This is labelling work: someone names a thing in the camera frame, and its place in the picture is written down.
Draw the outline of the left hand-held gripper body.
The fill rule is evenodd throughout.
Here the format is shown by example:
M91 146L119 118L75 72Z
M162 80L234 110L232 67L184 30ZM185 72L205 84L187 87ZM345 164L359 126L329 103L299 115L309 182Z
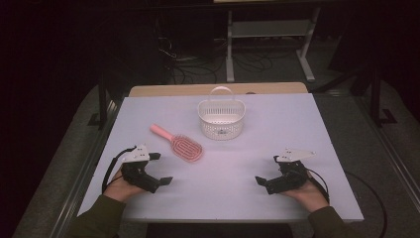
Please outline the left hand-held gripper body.
M155 193L159 187L158 179L146 172L149 163L149 150L145 145L140 145L123 158L121 172L123 179L145 191Z

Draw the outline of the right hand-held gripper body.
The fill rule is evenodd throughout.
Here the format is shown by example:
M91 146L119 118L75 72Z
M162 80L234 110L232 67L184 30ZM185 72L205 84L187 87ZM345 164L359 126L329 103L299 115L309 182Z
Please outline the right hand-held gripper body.
M265 188L269 194L298 189L309 180L307 169L302 164L302 160L314 157L314 152L286 148L278 156L281 176L266 182Z

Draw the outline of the pink hairbrush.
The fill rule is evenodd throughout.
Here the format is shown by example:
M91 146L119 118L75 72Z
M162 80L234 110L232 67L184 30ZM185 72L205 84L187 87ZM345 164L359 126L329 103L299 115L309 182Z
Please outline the pink hairbrush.
M153 124L150 127L150 130L153 133L167 139L170 142L173 153L188 163L199 160L203 155L202 146L189 137L178 134L173 135L157 124Z

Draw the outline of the white plastic basket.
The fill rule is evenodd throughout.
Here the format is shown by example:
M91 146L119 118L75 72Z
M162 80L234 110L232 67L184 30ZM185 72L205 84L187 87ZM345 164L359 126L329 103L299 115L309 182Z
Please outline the white plastic basket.
M216 92L220 91L228 92L229 98L215 98ZM197 113L202 133L211 140L233 140L243 132L246 105L229 87L214 87L207 99L198 104Z

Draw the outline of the person's right hand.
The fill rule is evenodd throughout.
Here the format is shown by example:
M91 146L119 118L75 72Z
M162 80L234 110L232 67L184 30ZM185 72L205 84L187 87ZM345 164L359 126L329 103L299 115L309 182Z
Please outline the person's right hand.
M323 196L322 192L310 180L302 187L285 191L282 195L295 199L308 212L315 212L329 205L329 202Z

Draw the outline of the person's left hand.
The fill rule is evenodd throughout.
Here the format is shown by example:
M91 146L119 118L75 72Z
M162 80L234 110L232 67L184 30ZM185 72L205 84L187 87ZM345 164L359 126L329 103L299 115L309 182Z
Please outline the person's left hand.
M123 179L122 172L117 171L103 194L120 202L127 202L133 196L143 193L144 190L128 183Z

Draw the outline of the black metal stand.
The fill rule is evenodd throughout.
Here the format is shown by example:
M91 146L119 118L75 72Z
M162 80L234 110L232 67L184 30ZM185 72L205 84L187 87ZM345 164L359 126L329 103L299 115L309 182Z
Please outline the black metal stand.
M97 92L98 112L91 115L88 125L97 126L99 130L102 130L108 118L108 93L104 73L101 73L98 78Z
M370 84L370 110L369 115L373 123L381 128L383 124L395 124L396 119L389 109L380 107L381 78L376 67L372 69Z

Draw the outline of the grey metal stand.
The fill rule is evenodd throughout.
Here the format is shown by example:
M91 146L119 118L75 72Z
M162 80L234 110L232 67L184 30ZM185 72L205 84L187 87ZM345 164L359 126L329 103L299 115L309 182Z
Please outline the grey metal stand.
M308 82L314 82L315 76L306 58L317 25L321 8L314 8L309 19L274 20L274 21L234 21L233 12L228 12L226 75L228 82L235 81L232 42L234 39L303 37L303 45L296 51L297 58Z

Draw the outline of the aluminium frame rail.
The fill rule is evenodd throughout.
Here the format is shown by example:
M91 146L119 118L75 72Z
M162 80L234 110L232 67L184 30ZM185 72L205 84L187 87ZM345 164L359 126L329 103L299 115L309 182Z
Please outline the aluminium frame rail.
M398 154L397 150L392 145L391 140L383 131L383 124L375 122L370 116L368 112L368 104L359 97L357 97L355 101L358 107L360 108L362 115L367 120L368 124L370 125L371 129L373 130L376 137L379 139L383 149L385 150L389 158L391 167L400 179L403 187L405 188L407 194L412 200L412 203L420 213L420 185L415 181L412 174L408 171L407 167L401 160L401 157Z
M118 111L119 105L111 100L105 103L104 110L100 107L98 114L93 114L94 125L91 126L88 124L87 128L93 130L94 137L89 143L82 143L83 146L87 147L88 151L83 152L81 155L81 161L78 163L75 178L71 180L68 194L63 201L59 215L53 224L48 238L63 238L73 218L77 216L102 156Z

